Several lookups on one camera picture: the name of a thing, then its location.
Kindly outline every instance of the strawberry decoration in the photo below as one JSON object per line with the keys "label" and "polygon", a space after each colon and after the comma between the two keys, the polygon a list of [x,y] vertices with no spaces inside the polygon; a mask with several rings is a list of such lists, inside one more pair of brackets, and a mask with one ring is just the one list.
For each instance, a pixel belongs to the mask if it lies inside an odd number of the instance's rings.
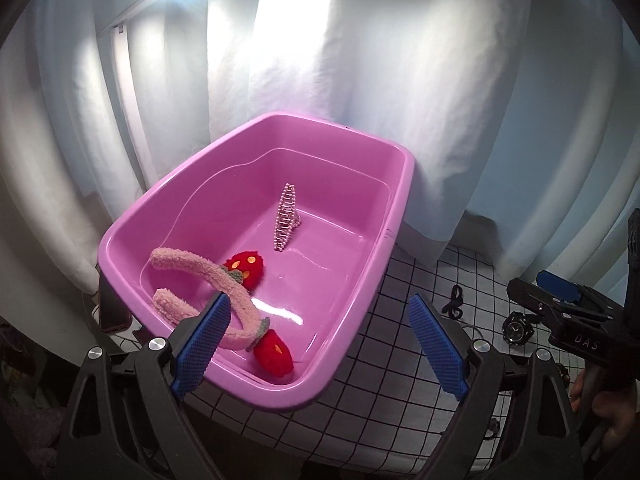
{"label": "strawberry decoration", "polygon": [[236,271],[239,271],[242,274],[242,286],[249,291],[254,290],[264,273],[264,262],[257,251],[234,254],[224,266],[229,273],[237,274]]}
{"label": "strawberry decoration", "polygon": [[291,352],[272,328],[254,347],[254,356],[262,368],[276,377],[284,377],[293,371]]}

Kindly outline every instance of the white curtain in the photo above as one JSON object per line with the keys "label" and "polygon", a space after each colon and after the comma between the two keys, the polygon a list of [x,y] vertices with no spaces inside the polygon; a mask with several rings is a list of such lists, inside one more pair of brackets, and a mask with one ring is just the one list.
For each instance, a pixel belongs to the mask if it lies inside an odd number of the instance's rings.
{"label": "white curtain", "polygon": [[[109,220],[270,110],[408,147],[399,243],[424,263],[453,239],[505,279],[549,268],[620,289],[640,201],[640,48],[609,0],[157,0],[114,49],[108,25],[140,1],[34,0],[0,56],[3,79],[31,89],[22,108],[0,98],[2,175],[83,290]],[[27,171],[28,158],[50,162]]]}

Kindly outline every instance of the black grid lines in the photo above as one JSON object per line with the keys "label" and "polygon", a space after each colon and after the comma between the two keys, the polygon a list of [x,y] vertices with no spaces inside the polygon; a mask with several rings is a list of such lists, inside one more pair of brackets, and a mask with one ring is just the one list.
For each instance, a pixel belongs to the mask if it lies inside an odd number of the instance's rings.
{"label": "black grid lines", "polygon": [[[311,406],[294,413],[264,413],[210,385],[208,391],[199,388],[188,402],[238,433],[305,459],[361,471],[415,473],[432,453],[457,403],[441,390],[422,354],[406,304],[419,292],[440,309],[449,302],[455,283],[463,288],[462,320],[477,326],[499,351],[529,355],[543,346],[575,380],[584,363],[550,348],[543,326],[524,348],[504,342],[504,319],[522,308],[509,301],[506,283],[481,255],[449,246],[430,269],[395,247],[358,335],[333,382]],[[501,428],[510,400],[509,392],[497,399],[494,416]],[[474,469],[488,467],[497,443],[482,444]]]}

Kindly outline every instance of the watch face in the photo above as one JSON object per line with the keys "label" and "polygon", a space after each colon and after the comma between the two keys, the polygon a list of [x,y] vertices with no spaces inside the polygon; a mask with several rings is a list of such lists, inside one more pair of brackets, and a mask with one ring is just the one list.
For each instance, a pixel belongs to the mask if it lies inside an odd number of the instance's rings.
{"label": "watch face", "polygon": [[519,321],[511,321],[504,329],[504,338],[509,344],[518,344],[524,338],[524,326]]}

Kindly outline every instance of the black watch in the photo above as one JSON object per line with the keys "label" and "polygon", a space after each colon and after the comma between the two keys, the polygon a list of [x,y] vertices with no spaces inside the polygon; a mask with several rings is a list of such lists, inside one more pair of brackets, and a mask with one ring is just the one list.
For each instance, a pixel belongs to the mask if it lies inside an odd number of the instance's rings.
{"label": "black watch", "polygon": [[502,337],[510,345],[524,345],[534,334],[532,323],[541,320],[537,314],[511,312],[502,324]]}

